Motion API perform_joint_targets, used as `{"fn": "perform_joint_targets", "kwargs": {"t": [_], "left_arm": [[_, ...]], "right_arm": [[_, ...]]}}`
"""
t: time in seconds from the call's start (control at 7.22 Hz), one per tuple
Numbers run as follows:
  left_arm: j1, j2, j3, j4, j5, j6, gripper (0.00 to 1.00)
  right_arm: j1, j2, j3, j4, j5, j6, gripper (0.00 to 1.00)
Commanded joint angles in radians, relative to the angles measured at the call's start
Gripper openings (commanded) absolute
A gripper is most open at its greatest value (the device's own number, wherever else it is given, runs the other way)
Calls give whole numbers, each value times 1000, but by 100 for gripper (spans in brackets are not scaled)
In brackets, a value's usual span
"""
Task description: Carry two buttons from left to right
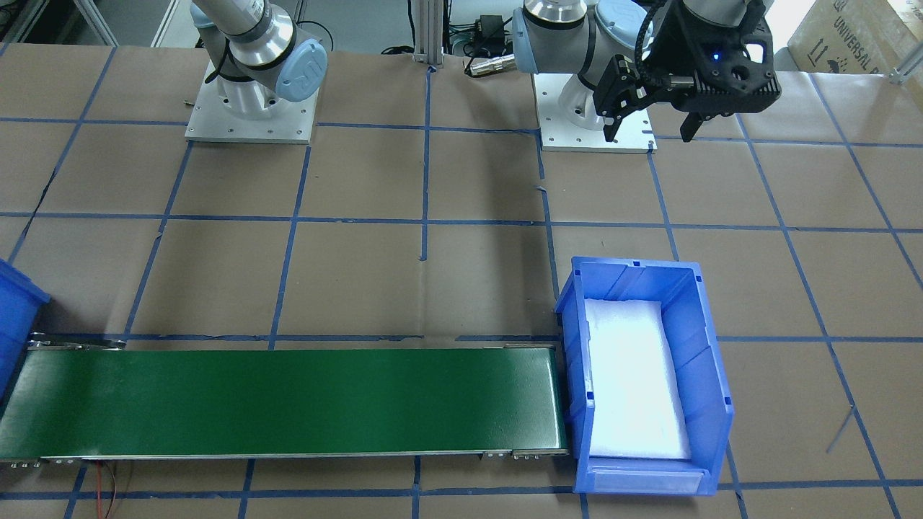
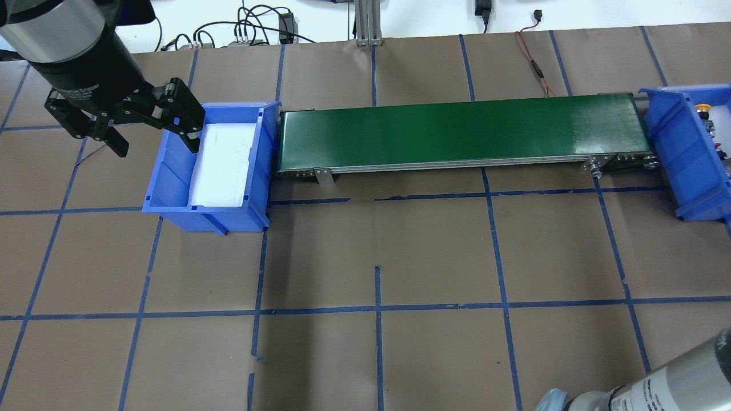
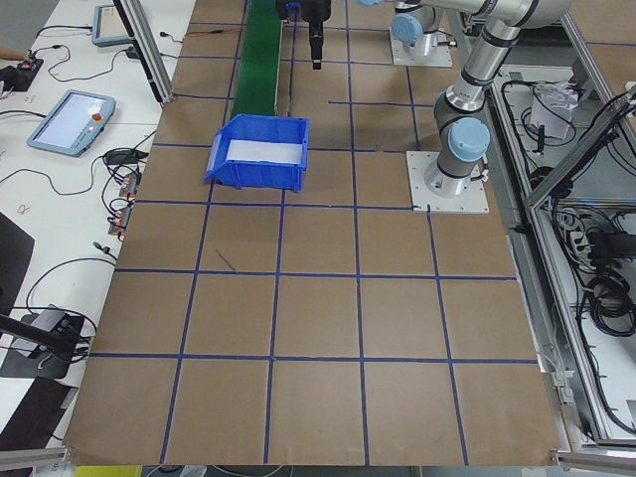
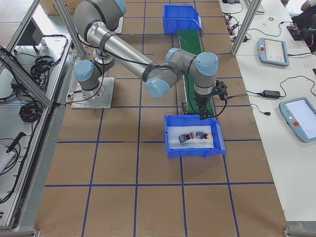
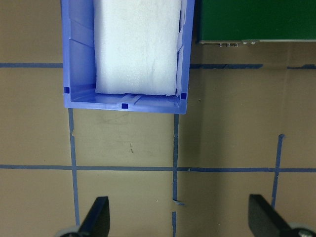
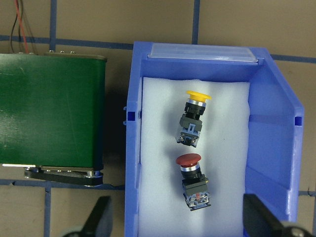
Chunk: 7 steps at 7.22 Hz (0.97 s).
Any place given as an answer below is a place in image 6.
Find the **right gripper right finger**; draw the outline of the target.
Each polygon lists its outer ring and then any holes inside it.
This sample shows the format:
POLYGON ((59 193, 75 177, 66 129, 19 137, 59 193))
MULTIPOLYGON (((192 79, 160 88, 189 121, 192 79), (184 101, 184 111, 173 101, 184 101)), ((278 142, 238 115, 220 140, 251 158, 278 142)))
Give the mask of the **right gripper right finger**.
POLYGON ((255 194, 243 195, 243 226, 246 237, 312 237, 293 222, 282 222, 255 194))

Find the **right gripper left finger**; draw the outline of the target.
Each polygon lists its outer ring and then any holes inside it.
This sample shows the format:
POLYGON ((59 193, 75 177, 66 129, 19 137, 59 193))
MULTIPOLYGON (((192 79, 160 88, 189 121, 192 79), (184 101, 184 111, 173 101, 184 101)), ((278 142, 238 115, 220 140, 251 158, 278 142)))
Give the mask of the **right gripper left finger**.
POLYGON ((110 237, 113 229, 113 204, 110 196, 98 198, 85 224, 79 231, 69 231, 63 237, 110 237))

